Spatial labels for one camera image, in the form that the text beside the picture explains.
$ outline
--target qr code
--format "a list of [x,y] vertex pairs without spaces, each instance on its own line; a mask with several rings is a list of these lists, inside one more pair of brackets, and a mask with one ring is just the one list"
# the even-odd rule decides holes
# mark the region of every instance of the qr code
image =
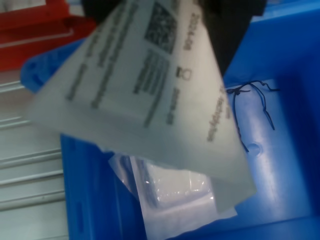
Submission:
[[177,21],[159,3],[153,6],[145,39],[168,53],[172,53],[177,35]]

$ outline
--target red container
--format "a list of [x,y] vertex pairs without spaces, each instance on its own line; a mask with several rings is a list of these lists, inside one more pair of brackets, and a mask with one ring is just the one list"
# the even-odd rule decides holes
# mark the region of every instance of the red container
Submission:
[[30,57],[84,38],[95,27],[93,19],[71,15],[65,0],[0,13],[0,71],[18,69]]

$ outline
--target metal rack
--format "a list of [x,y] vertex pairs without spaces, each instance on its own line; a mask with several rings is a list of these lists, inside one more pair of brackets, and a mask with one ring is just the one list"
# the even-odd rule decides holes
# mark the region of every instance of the metal rack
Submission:
[[0,239],[67,240],[60,137],[22,112],[33,95],[0,73]]

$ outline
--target black object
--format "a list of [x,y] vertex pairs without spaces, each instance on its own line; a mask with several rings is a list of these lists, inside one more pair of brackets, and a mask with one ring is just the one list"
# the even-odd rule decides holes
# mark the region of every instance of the black object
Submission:
[[[263,112],[266,115],[266,117],[267,117],[272,129],[275,130],[274,122],[272,121],[271,116],[270,116],[269,112],[267,111],[266,97],[263,94],[263,92],[256,85],[254,85],[253,83],[260,83],[262,86],[267,86],[270,92],[280,91],[280,89],[277,89],[277,88],[276,89],[270,88],[267,83],[264,83],[262,81],[249,81],[249,82],[246,82],[246,83],[242,84],[239,87],[236,87],[236,88],[233,88],[233,89],[228,89],[226,91],[228,94],[233,94],[232,110],[233,110],[234,120],[235,120],[236,128],[238,130],[238,134],[239,134],[240,139],[241,139],[241,134],[240,134],[240,128],[238,126],[238,119],[237,119],[237,112],[236,112],[236,96],[239,95],[240,93],[250,92],[250,90],[241,90],[246,85],[250,85],[251,87],[253,87],[258,92],[259,95],[262,95],[263,99],[261,99],[261,103],[262,103],[262,106],[263,106]],[[243,145],[245,151],[249,152],[248,148],[246,147],[246,145],[243,142],[242,142],[242,145]]]
[[84,13],[97,24],[102,23],[121,0],[81,0]]
[[253,16],[261,16],[267,0],[199,0],[222,75],[231,63]]

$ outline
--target hole in bin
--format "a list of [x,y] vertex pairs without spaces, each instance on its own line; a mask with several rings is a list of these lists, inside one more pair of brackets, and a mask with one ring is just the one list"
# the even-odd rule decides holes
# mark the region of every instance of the hole in bin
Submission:
[[83,233],[84,232],[84,214],[82,211],[81,202],[76,203],[76,218],[77,218],[78,231],[80,233]]
[[35,69],[37,67],[37,64],[35,63],[35,62],[31,62],[31,63],[29,63],[29,65],[28,65],[28,68],[30,69],[30,70],[33,70],[33,69]]

